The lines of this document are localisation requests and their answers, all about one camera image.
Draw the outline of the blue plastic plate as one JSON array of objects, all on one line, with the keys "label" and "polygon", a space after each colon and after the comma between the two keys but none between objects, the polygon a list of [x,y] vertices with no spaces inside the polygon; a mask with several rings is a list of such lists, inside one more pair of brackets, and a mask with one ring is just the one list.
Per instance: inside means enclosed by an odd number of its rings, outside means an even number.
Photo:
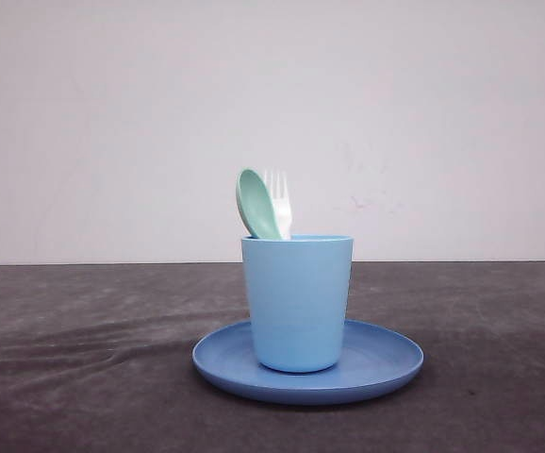
[{"label": "blue plastic plate", "polygon": [[421,370],[421,347],[388,328],[347,320],[339,361],[312,373],[276,371],[259,363],[251,323],[241,321],[203,337],[192,350],[198,373],[214,387],[244,398],[322,406],[373,399],[407,385]]}]

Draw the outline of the light blue plastic cup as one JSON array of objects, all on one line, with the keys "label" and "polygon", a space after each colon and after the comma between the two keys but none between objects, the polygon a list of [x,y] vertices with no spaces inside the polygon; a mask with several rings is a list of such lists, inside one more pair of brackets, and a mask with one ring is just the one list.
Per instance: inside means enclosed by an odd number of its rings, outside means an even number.
[{"label": "light blue plastic cup", "polygon": [[256,358],[273,370],[310,373],[339,361],[354,239],[296,234],[241,239]]}]

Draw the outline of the white plastic fork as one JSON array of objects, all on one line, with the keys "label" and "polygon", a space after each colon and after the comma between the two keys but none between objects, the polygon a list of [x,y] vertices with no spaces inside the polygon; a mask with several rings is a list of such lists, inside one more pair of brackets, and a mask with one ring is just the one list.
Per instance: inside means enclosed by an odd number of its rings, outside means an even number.
[{"label": "white plastic fork", "polygon": [[287,174],[280,171],[265,170],[264,183],[272,200],[276,224],[282,239],[290,240],[293,216]]}]

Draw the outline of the mint green plastic spoon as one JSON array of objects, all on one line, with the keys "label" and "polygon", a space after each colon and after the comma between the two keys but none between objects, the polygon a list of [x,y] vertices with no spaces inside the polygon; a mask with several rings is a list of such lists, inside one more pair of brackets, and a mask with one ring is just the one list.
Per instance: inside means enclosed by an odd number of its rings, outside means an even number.
[{"label": "mint green plastic spoon", "polygon": [[255,170],[245,168],[239,172],[236,201],[240,218],[253,238],[282,239],[268,189]]}]

